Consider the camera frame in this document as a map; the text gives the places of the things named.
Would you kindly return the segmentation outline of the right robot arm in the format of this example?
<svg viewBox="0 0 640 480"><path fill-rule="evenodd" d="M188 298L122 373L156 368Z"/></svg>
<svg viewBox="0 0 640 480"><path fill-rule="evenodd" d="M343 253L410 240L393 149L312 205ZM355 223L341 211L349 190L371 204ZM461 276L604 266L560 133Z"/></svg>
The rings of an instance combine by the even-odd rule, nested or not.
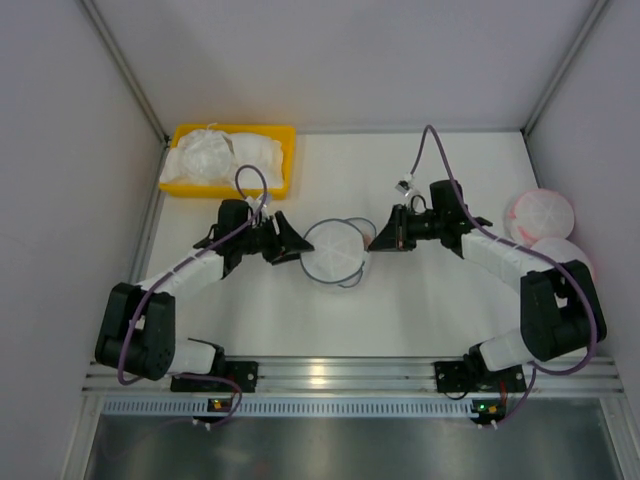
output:
<svg viewBox="0 0 640 480"><path fill-rule="evenodd" d="M492 373L532 362L548 362L574 351L594 352L607 326L589 267L561 263L489 232L490 222L470 215L457 181L430 186L431 205L393 206L371 242L371 252L410 252L421 240L437 240L459 258L483 267L520 299L520 320L509 332L472 346L469 370Z"/></svg>

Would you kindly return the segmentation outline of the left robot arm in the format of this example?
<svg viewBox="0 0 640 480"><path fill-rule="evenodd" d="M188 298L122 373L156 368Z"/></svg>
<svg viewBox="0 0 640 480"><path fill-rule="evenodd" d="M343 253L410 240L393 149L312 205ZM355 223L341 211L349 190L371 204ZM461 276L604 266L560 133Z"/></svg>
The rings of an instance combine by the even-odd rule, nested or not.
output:
<svg viewBox="0 0 640 480"><path fill-rule="evenodd" d="M179 338L178 306L226 279L246 256L259 255L278 265L313 249L282 212L265 215L262 203L251 200L223 201L216 223L177 265L136 284L120 282L112 288L95 360L114 368L124 386L173 375L212 374L224 350L209 341Z"/></svg>

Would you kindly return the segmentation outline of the clear mesh laundry bag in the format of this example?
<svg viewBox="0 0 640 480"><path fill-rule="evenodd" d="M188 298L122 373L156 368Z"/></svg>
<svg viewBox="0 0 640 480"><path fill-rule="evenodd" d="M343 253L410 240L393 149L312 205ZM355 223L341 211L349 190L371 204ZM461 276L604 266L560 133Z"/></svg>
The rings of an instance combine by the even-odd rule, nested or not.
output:
<svg viewBox="0 0 640 480"><path fill-rule="evenodd" d="M303 236L314 247L300 255L303 273L326 290L356 288L368 270L368 247L376 235L377 228L364 217L327 218L315 223Z"/></svg>

